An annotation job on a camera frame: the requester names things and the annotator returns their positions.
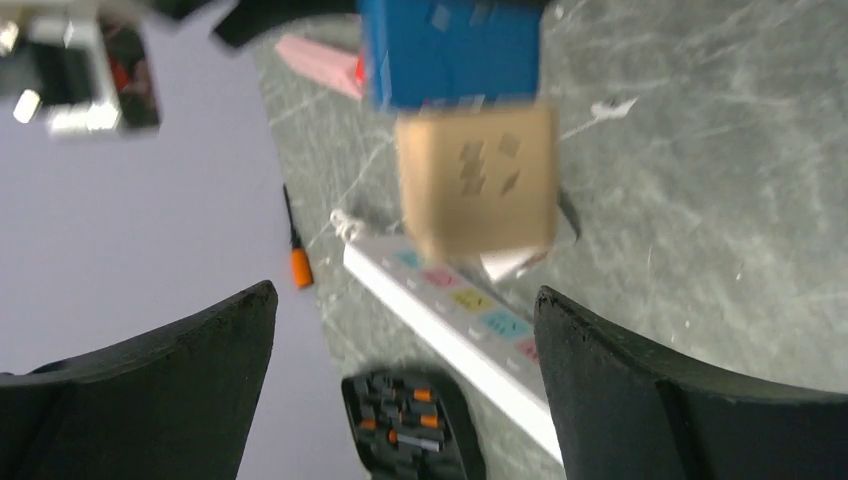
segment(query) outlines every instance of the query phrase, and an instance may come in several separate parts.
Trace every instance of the orange screwdriver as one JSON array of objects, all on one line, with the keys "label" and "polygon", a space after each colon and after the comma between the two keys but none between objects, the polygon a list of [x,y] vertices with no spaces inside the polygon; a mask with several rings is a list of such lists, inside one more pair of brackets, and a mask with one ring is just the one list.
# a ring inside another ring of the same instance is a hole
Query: orange screwdriver
[{"label": "orange screwdriver", "polygon": [[291,203],[289,202],[289,189],[283,185],[283,196],[286,199],[286,212],[289,214],[289,227],[291,229],[291,262],[292,276],[294,284],[298,290],[304,289],[312,285],[312,268],[309,266],[309,257],[306,256],[306,249],[303,248],[303,239],[300,238],[300,232],[294,225],[294,216],[291,213]]}]

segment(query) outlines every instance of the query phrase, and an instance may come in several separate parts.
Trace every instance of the white power strip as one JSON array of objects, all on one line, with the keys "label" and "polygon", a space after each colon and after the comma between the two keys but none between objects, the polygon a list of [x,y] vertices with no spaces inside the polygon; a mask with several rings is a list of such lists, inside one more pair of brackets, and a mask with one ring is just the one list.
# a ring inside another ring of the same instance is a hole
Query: white power strip
[{"label": "white power strip", "polygon": [[533,327],[405,236],[356,238],[344,265],[559,463]]}]

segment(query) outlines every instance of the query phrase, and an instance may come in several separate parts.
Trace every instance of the screwdriver handle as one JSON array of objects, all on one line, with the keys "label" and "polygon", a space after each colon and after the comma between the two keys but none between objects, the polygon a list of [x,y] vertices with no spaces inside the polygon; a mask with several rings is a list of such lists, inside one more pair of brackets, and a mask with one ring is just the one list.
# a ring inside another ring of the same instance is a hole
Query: screwdriver handle
[{"label": "screwdriver handle", "polygon": [[294,284],[298,290],[312,285],[312,268],[309,266],[306,250],[302,248],[292,250],[291,265]]}]

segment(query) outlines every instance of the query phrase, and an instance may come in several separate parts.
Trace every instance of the marble-patterned floor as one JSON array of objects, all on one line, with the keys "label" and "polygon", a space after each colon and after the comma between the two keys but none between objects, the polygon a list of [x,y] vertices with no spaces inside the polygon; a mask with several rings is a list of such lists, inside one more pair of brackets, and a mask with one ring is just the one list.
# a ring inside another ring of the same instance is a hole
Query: marble-patterned floor
[{"label": "marble-patterned floor", "polygon": [[[562,0],[543,94],[560,107],[562,188],[580,240],[496,287],[540,285],[698,359],[848,392],[848,6],[837,0]],[[355,50],[350,19],[294,30]],[[343,374],[444,365],[346,273],[329,213],[400,218],[392,119],[256,51],[295,216]],[[635,103],[595,118],[599,101]],[[492,480],[562,467],[463,383]]]}]

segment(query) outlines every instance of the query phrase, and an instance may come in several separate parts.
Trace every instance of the colored label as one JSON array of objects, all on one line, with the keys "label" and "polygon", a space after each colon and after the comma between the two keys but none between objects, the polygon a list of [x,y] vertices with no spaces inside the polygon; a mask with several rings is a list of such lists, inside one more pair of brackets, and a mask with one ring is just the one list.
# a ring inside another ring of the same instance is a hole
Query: colored label
[{"label": "colored label", "polygon": [[400,260],[401,263],[403,263],[404,265],[406,265],[409,268],[412,268],[412,269],[421,268],[421,258],[415,252],[396,253],[395,258]]},{"label": "colored label", "polygon": [[451,294],[451,298],[453,298],[453,301],[460,307],[472,313],[482,312],[483,310],[488,310],[494,306],[491,300],[473,288],[457,290]]},{"label": "colored label", "polygon": [[480,316],[480,321],[489,327],[489,330],[506,340],[515,340],[532,332],[527,322],[506,310],[495,310],[483,314]]},{"label": "colored label", "polygon": [[456,277],[450,270],[444,268],[425,270],[421,272],[421,276],[439,288],[458,287],[461,283],[458,277]]},{"label": "colored label", "polygon": [[539,353],[536,351],[535,337],[530,337],[527,340],[516,343],[515,348],[523,353],[525,357],[532,360],[533,363],[539,363]]}]

